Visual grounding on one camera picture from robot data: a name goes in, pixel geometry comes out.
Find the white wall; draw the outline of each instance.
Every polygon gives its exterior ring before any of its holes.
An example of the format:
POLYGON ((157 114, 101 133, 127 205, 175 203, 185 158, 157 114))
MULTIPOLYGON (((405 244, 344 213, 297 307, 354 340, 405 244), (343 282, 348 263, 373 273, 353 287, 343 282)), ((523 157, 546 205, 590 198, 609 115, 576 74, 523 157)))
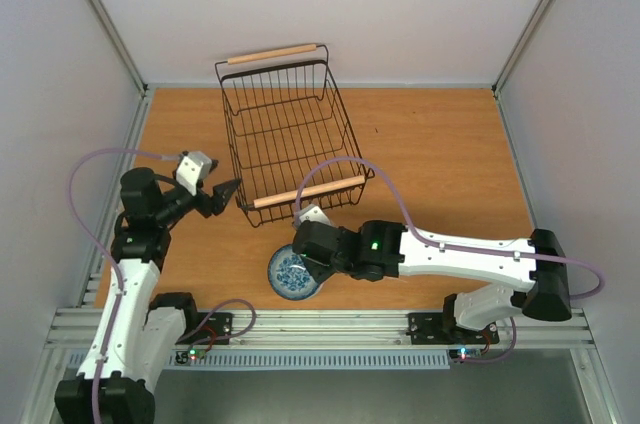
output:
POLYGON ((493 84, 537 0, 103 0, 151 83, 212 83, 235 54, 324 42, 341 83, 493 84))
POLYGON ((640 421, 639 70, 640 0, 557 0, 503 93, 538 225, 608 276, 584 306, 628 423, 640 421))
MULTIPOLYGON (((121 145, 136 90, 85 0, 0 0, 0 422, 15 422, 56 307, 72 302, 86 240, 65 181, 84 153, 121 145)), ((97 222, 114 161, 76 188, 97 222)))

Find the black metal basket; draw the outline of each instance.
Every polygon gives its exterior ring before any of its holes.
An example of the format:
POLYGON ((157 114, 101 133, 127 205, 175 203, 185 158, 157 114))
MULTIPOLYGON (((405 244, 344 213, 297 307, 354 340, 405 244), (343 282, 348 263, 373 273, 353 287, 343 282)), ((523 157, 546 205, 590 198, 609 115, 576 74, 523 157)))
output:
MULTIPOLYGON (((298 185, 321 162, 362 157, 328 60, 325 45, 309 44, 216 63, 233 170, 242 179, 236 201, 254 227, 292 217, 298 185), (324 58, 246 68, 319 50, 324 58), (237 65, 245 69, 221 75, 221 66, 237 65)), ((323 209, 357 204, 371 177, 361 164, 331 164, 312 178, 302 207, 311 201, 323 209)))

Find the black mounting bracket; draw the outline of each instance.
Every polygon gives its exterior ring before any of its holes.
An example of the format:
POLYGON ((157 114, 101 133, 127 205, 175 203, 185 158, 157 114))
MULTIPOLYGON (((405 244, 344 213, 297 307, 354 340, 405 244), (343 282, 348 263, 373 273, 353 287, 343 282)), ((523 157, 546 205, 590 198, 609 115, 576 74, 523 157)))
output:
MULTIPOLYGON (((206 312, 199 312, 198 320, 196 322, 202 322, 202 319, 204 319, 206 315, 206 312)), ((218 337, 218 339, 216 339, 216 346, 229 345, 229 339, 221 339, 221 337, 231 334, 231 330, 233 329, 232 313, 214 312, 211 317, 209 317, 209 320, 207 321, 205 326, 211 328, 211 330, 216 333, 216 336, 218 337)), ((206 339, 207 337, 211 337, 211 333, 206 331, 205 329, 200 329, 190 338, 180 341, 180 344, 191 344, 192 342, 196 342, 200 339, 206 339)))
POLYGON ((495 323, 489 324, 482 331, 455 328, 453 332, 448 333, 444 330, 442 316, 442 312, 411 312, 407 314, 407 335, 411 336, 411 344, 419 346, 482 345, 486 343, 487 338, 490 344, 500 342, 495 323))

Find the metal extrusion bar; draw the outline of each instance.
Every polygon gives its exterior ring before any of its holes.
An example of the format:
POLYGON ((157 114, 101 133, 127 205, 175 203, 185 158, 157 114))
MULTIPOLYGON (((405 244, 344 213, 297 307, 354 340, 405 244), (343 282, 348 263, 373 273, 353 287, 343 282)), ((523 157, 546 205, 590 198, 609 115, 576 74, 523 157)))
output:
POLYGON ((116 29, 116 26, 113 24, 113 21, 111 20, 111 17, 107 12, 107 9, 102 3, 102 0, 87 0, 87 1, 91 6, 91 9, 95 13, 96 18, 102 25, 102 28, 107 33, 107 37, 115 47, 115 50, 118 53, 118 56, 120 56, 122 63, 125 65, 125 67, 129 71, 129 74, 131 75, 131 79, 133 80, 134 84, 136 85, 140 93, 143 94, 146 90, 144 80, 142 79, 140 71, 138 71, 138 68, 136 67, 135 62, 131 58, 131 55, 129 54, 129 51, 125 46, 124 41, 120 37, 120 34, 116 29))
MULTIPOLYGON (((492 82, 353 82, 336 81, 336 84, 344 89, 491 89, 492 82)), ((150 82, 149 87, 157 89, 183 89, 184 82, 150 82)), ((217 81, 189 82, 191 89, 220 89, 217 81)))
POLYGON ((571 358, 591 421, 597 424, 621 424, 620 411, 598 351, 571 349, 571 358))
POLYGON ((538 3, 536 4, 533 14, 527 21, 527 24, 524 27, 522 34, 520 34, 520 37, 516 41, 516 45, 514 46, 513 50, 511 51, 511 54, 507 58, 507 62, 505 63, 502 70, 500 71, 500 74, 498 74, 498 78, 494 85, 495 90, 499 91, 504 87, 505 83, 507 82, 507 79, 509 78, 509 75, 511 74, 516 64, 520 60, 520 56, 522 56, 524 50, 526 49, 527 45, 531 41, 531 38, 536 33, 538 27, 540 26, 540 23, 542 22, 545 15, 551 8, 551 5, 553 4, 553 2, 554 0, 539 0, 538 3))
MULTIPOLYGON (((100 320, 100 309, 59 309, 47 337, 47 347, 87 348, 100 320)), ((251 318, 248 311, 231 311, 234 328, 242 329, 251 318)), ((232 339, 228 347, 252 350, 416 349, 406 335, 407 314, 413 311, 258 311, 254 328, 232 339)), ((516 318, 518 349, 593 349, 593 337, 582 310, 574 310, 567 322, 547 323, 516 318)), ((510 324, 498 322, 504 349, 510 342, 510 324)), ((429 346, 449 349, 456 346, 429 346)))

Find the aluminum frame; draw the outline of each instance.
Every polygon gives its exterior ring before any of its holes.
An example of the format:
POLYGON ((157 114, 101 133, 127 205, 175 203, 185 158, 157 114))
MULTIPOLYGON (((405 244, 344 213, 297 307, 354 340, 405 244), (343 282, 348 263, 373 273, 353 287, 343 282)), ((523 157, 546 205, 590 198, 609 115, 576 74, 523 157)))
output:
MULTIPOLYGON (((411 350, 281 350, 226 349, 216 351, 195 361, 176 360, 171 353, 163 370, 173 371, 290 371, 290 370, 444 370, 451 366, 446 351, 433 349, 411 350)), ((78 369, 86 358, 86 351, 75 351, 68 369, 78 369)))
MULTIPOLYGON (((546 15, 554 0, 539 0, 531 18, 520 35, 513 51, 508 57, 494 86, 496 102, 500 109, 505 133, 512 150, 512 157, 518 171, 522 190, 529 210, 531 205, 528 193, 518 166, 510 138, 508 123, 505 122, 500 107, 499 91, 507 81, 519 57, 526 49, 539 23, 546 15)), ((147 90, 142 76, 128 53, 124 42, 111 21, 101 0, 88 0, 96 19, 105 29, 124 66, 141 92, 141 101, 129 128, 126 147, 137 147, 153 94, 158 87, 177 87, 176 84, 154 85, 147 90)), ((215 87, 202 84, 195 87, 215 87)), ((382 84, 364 87, 385 87, 382 84)), ((426 87, 411 85, 407 87, 426 87)), ((446 87, 489 87, 486 84, 455 84, 446 87)), ((99 223, 98 238, 108 243, 112 237, 113 223, 118 206, 118 176, 129 169, 134 156, 121 156, 116 173, 110 186, 108 198, 103 208, 103 218, 99 223)), ((102 277, 103 260, 97 250, 87 256, 85 266, 86 279, 78 290, 78 307, 59 309, 53 320, 45 347, 40 355, 36 375, 29 392, 27 405, 20 422, 22 424, 41 424, 59 422, 54 409, 53 396, 58 381, 64 375, 67 364, 77 349, 88 349, 100 319, 101 310, 94 309, 96 293, 102 277)), ((327 350, 366 349, 397 353, 399 350, 415 350, 405 335, 408 310, 390 311, 259 311, 259 318, 253 331, 232 340, 226 352, 269 351, 269 350, 308 350, 326 353, 327 350)), ((234 311, 234 323, 242 328, 249 322, 247 311, 234 311)), ((510 326, 507 322, 498 323, 502 346, 509 342, 510 326)), ((525 317, 516 318, 518 325, 517 349, 570 349, 572 361, 594 423, 618 424, 621 421, 615 398, 606 378, 602 362, 593 342, 588 322, 580 309, 574 310, 573 317, 566 323, 544 323, 525 317)), ((430 346, 429 349, 446 349, 448 346, 430 346)))

